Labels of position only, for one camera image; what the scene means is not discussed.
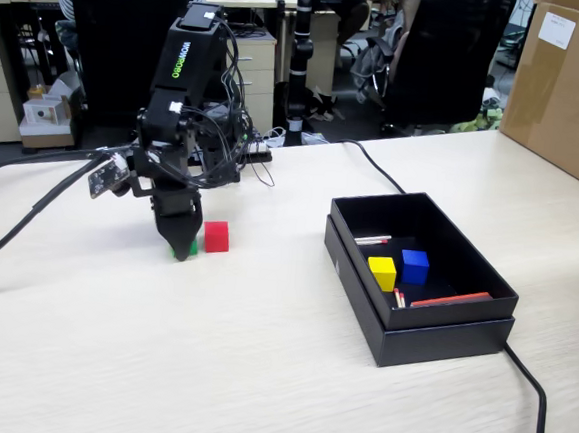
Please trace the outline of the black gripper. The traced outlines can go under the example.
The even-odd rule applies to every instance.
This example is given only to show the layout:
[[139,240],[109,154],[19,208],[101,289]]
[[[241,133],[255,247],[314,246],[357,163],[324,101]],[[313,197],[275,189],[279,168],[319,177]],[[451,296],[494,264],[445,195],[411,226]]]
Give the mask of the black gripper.
[[176,181],[164,173],[150,173],[146,178],[151,182],[156,228],[171,247],[175,259],[183,262],[189,258],[203,223],[201,194],[188,182]]

